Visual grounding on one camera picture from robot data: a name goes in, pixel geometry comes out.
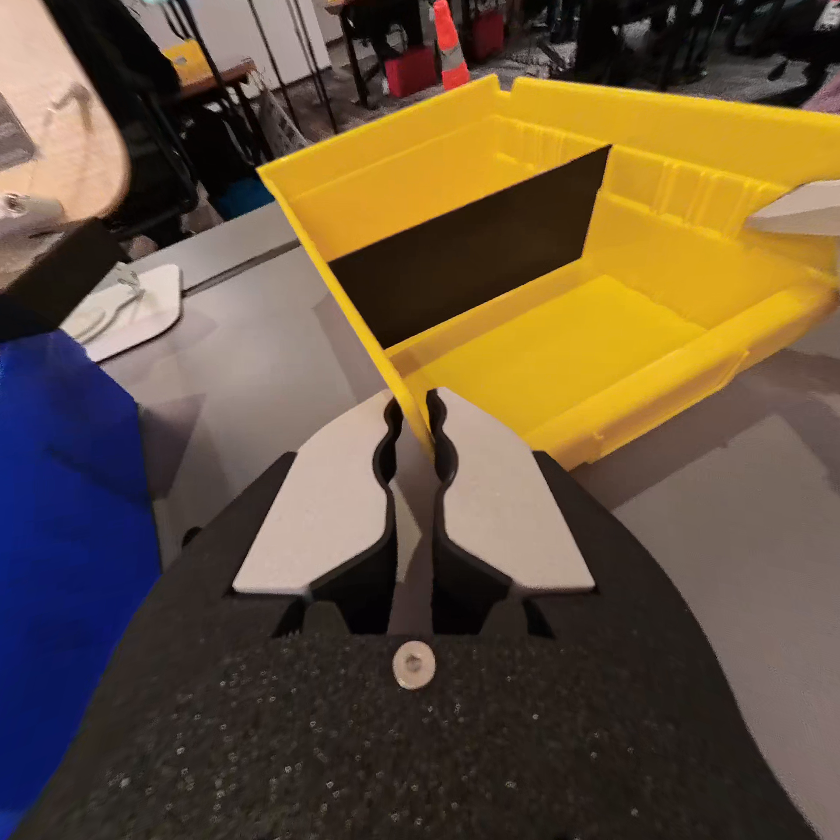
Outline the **red bag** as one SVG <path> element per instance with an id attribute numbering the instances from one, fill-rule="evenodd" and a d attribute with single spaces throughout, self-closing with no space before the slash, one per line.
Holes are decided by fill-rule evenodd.
<path id="1" fill-rule="evenodd" d="M 482 63 L 501 53 L 505 46 L 505 18 L 492 8 L 473 14 L 468 26 L 469 57 Z"/>

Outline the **black bin divider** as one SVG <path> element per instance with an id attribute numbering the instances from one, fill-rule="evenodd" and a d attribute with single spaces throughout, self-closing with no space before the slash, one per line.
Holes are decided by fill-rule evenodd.
<path id="1" fill-rule="evenodd" d="M 610 144 L 329 262 L 384 349 L 580 259 Z"/>

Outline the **yellow storage bin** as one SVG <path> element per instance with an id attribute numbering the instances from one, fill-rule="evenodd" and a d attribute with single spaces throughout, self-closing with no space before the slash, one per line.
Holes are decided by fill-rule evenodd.
<path id="1" fill-rule="evenodd" d="M 329 262 L 610 144 L 580 259 L 384 349 Z M 746 219 L 838 180 L 838 116 L 495 76 L 263 165 L 344 317 L 431 448 L 463 396 L 567 469 L 789 346 L 838 306 L 833 237 Z"/>

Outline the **red box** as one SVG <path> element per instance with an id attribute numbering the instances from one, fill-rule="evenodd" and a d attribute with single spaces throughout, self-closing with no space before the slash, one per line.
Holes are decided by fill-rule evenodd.
<path id="1" fill-rule="evenodd" d="M 404 99 L 438 84 L 432 46 L 412 47 L 384 63 L 389 94 Z"/>

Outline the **orange traffic cone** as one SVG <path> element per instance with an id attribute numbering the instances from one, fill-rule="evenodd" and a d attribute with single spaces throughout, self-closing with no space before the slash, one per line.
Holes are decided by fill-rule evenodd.
<path id="1" fill-rule="evenodd" d="M 432 11 L 443 86 L 445 91 L 452 91 L 470 82 L 469 69 L 448 2 L 435 1 Z"/>

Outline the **black office chair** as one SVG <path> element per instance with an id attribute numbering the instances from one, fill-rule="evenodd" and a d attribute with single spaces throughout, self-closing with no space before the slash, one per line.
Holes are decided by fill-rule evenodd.
<path id="1" fill-rule="evenodd" d="M 197 205 L 171 105 L 181 92 L 172 63 L 120 1 L 45 5 L 120 131 L 129 187 L 104 223 L 124 244 L 137 236 L 158 249 L 183 240 L 182 216 Z"/>

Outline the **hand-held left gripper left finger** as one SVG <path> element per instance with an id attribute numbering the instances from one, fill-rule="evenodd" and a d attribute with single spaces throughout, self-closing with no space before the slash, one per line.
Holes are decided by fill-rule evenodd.
<path id="1" fill-rule="evenodd" d="M 396 588 L 390 488 L 403 412 L 380 391 L 294 453 L 233 579 L 237 595 L 330 602 L 353 634 L 385 634 Z"/>

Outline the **wooden stand with white base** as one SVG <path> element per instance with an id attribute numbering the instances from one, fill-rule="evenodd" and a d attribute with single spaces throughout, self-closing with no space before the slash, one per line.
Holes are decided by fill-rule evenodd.
<path id="1" fill-rule="evenodd" d="M 105 225 L 128 191 L 130 159 L 45 3 L 2 2 L 1 20 L 4 291 L 71 226 Z M 183 293 L 178 265 L 119 262 L 56 331 L 2 343 L 2 362 L 56 340 L 104 362 L 174 327 Z"/>

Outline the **blue storage bin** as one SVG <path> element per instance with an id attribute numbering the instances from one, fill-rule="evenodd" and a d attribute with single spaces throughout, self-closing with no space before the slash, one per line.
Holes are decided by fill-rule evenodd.
<path id="1" fill-rule="evenodd" d="M 139 408 L 61 330 L 2 344 L 1 837 L 161 573 Z"/>

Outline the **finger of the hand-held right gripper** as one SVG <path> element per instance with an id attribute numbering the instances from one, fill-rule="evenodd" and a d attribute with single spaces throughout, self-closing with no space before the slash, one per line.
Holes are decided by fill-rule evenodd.
<path id="1" fill-rule="evenodd" d="M 839 236 L 839 181 L 800 185 L 751 214 L 745 227 L 775 235 Z"/>

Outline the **dark work table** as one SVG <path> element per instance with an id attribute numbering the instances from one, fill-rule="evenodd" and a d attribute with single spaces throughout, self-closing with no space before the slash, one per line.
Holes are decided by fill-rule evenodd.
<path id="1" fill-rule="evenodd" d="M 339 26 L 350 60 L 350 72 L 358 105 L 373 105 L 369 85 L 380 76 L 386 84 L 384 63 L 405 50 L 430 46 L 425 42 L 422 3 L 418 1 L 342 1 L 327 2 L 327 10 L 339 20 Z M 356 44 L 372 48 L 373 67 L 362 71 Z"/>

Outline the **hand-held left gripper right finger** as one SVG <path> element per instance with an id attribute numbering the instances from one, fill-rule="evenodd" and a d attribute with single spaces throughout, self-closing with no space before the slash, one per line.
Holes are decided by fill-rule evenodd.
<path id="1" fill-rule="evenodd" d="M 596 583 L 535 452 L 455 391 L 427 393 L 439 481 L 432 531 L 436 634 L 478 634 L 494 608 L 589 595 Z"/>

